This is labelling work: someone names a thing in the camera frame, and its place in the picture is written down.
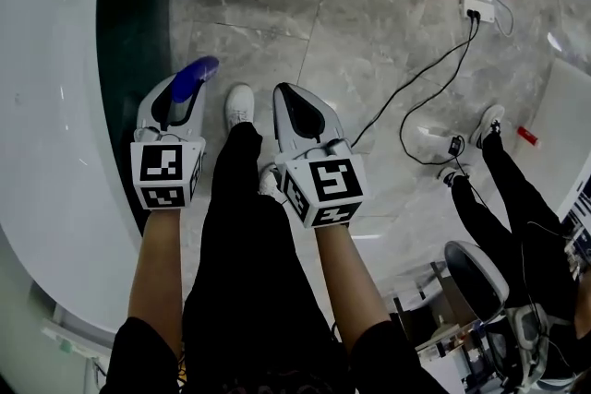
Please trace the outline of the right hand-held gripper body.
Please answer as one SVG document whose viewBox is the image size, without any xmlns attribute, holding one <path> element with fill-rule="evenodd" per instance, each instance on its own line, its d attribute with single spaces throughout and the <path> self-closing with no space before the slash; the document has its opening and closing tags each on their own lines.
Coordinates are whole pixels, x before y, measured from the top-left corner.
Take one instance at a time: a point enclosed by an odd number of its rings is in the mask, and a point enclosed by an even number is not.
<svg viewBox="0 0 591 394">
<path fill-rule="evenodd" d="M 368 199 L 363 159 L 344 138 L 279 154 L 280 191 L 306 228 L 348 224 Z"/>
</svg>

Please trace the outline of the person's black top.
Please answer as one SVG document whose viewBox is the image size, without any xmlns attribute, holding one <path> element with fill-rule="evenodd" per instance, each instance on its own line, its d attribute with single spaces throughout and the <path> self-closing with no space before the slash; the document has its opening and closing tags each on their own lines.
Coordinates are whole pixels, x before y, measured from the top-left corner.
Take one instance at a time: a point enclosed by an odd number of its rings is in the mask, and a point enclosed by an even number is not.
<svg viewBox="0 0 591 394">
<path fill-rule="evenodd" d="M 419 362 L 391 321 L 367 329 L 343 367 L 282 369 L 210 378 L 187 372 L 178 386 L 178 361 L 144 321 L 131 317 L 115 336 L 101 394 L 448 394 Z"/>
</svg>

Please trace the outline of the person's left forearm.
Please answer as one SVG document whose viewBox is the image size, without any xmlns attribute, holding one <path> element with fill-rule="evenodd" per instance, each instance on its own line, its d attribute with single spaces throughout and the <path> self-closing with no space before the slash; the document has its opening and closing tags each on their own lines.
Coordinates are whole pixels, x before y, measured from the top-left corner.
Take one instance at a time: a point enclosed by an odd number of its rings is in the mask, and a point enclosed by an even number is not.
<svg viewBox="0 0 591 394">
<path fill-rule="evenodd" d="M 182 349 L 180 211 L 153 211 L 146 221 L 127 314 L 150 325 L 175 356 Z"/>
</svg>

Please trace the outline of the white power strip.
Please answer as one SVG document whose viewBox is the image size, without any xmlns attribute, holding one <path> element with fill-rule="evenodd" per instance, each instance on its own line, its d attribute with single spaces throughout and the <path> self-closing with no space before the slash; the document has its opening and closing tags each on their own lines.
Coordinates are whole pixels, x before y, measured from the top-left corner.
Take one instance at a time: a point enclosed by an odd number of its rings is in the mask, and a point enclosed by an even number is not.
<svg viewBox="0 0 591 394">
<path fill-rule="evenodd" d="M 480 18 L 481 22 L 493 24 L 496 19 L 493 4 L 480 0 L 460 0 L 460 12 L 463 18 Z"/>
</svg>

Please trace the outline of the white green label tag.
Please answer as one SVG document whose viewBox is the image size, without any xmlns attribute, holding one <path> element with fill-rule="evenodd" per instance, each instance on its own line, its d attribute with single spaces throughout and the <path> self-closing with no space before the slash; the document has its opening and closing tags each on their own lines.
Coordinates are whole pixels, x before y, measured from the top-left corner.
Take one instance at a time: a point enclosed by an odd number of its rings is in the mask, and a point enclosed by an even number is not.
<svg viewBox="0 0 591 394">
<path fill-rule="evenodd" d="M 54 340 L 64 352 L 76 352 L 86 358 L 95 358 L 103 354 L 103 346 L 87 340 L 54 322 L 45 319 L 41 324 L 41 332 Z"/>
</svg>

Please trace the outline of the red and white bottle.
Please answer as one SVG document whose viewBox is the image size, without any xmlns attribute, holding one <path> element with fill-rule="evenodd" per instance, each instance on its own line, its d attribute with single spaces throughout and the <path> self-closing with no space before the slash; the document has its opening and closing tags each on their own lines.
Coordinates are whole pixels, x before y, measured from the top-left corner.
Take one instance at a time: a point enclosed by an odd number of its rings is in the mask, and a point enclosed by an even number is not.
<svg viewBox="0 0 591 394">
<path fill-rule="evenodd" d="M 540 146 L 539 138 L 523 126 L 517 128 L 517 135 L 535 148 Z"/>
</svg>

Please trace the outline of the person's white shoe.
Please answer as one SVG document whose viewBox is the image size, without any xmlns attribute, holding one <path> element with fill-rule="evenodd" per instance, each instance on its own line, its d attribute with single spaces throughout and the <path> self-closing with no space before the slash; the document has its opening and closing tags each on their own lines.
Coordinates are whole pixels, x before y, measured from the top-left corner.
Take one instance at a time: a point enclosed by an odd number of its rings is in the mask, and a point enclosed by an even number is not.
<svg viewBox="0 0 591 394">
<path fill-rule="evenodd" d="M 482 114 L 478 125 L 472 133 L 469 143 L 481 149 L 483 142 L 489 135 L 498 135 L 501 132 L 501 120 L 505 114 L 505 109 L 502 105 L 494 104 Z"/>
<path fill-rule="evenodd" d="M 277 167 L 270 164 L 261 170 L 259 175 L 259 193 L 263 196 L 272 197 L 279 204 L 284 205 L 287 198 L 279 188 L 280 175 Z"/>
<path fill-rule="evenodd" d="M 468 164 L 453 163 L 451 166 L 441 169 L 437 175 L 437 179 L 448 187 L 451 187 L 455 177 L 463 176 L 469 179 L 472 171 L 472 167 Z"/>
<path fill-rule="evenodd" d="M 255 97 L 247 84 L 235 84 L 227 94 L 224 103 L 224 117 L 227 133 L 237 125 L 254 125 Z"/>
</svg>

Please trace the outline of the white bathtub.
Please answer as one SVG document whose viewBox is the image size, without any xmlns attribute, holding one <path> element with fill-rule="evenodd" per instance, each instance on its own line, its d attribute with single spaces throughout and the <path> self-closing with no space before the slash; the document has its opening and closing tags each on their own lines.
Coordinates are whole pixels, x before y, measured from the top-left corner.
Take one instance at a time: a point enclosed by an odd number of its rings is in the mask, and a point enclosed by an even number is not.
<svg viewBox="0 0 591 394">
<path fill-rule="evenodd" d="M 113 150 L 168 62 L 167 0 L 0 0 L 0 228 L 67 312 L 114 333 L 140 234 Z"/>
</svg>

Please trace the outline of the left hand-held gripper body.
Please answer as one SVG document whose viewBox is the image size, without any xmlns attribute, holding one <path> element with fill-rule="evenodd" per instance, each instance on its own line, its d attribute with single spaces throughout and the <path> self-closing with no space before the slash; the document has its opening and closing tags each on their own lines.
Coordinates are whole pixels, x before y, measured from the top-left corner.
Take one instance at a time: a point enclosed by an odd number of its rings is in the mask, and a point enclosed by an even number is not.
<svg viewBox="0 0 591 394">
<path fill-rule="evenodd" d="M 132 182 L 146 210 L 190 206 L 202 171 L 206 141 L 187 141 L 154 127 L 138 128 L 130 144 Z"/>
</svg>

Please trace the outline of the cluttered equipment rack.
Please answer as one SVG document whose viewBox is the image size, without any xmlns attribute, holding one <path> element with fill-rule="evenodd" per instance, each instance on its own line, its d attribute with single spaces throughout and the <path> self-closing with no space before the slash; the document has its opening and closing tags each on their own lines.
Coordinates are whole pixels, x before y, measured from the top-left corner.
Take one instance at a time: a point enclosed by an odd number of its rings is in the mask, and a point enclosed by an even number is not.
<svg viewBox="0 0 591 394">
<path fill-rule="evenodd" d="M 450 394 L 501 394 L 481 322 L 461 295 L 444 261 L 394 277 L 384 301 L 422 367 Z"/>
</svg>

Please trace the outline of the person's right forearm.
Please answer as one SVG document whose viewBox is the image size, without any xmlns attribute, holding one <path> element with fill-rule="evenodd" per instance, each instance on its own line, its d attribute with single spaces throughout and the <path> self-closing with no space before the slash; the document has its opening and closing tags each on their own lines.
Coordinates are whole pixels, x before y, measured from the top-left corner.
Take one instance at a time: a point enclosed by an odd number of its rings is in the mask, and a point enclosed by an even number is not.
<svg viewBox="0 0 591 394">
<path fill-rule="evenodd" d="M 390 316 L 348 228 L 320 227 L 315 235 L 336 327 L 351 351 L 367 330 Z"/>
</svg>

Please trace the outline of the person's black trousers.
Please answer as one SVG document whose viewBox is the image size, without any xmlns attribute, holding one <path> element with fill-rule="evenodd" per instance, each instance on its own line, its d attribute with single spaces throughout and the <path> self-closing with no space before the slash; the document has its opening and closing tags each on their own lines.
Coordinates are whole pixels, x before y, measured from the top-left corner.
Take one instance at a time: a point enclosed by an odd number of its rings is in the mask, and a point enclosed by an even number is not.
<svg viewBox="0 0 591 394">
<path fill-rule="evenodd" d="M 196 394 L 340 394 L 347 364 L 296 254 L 283 206 L 259 192 L 262 138 L 231 128 L 212 179 L 186 299 L 187 387 Z"/>
</svg>

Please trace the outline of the blue object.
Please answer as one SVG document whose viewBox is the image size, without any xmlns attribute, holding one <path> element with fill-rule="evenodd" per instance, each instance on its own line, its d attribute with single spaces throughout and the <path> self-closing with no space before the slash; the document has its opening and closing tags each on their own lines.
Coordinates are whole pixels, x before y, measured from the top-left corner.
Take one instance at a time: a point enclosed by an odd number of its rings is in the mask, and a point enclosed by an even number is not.
<svg viewBox="0 0 591 394">
<path fill-rule="evenodd" d="M 199 91 L 202 83 L 213 78 L 218 71 L 219 60 L 211 55 L 202 56 L 180 70 L 171 82 L 171 98 L 183 103 Z"/>
</svg>

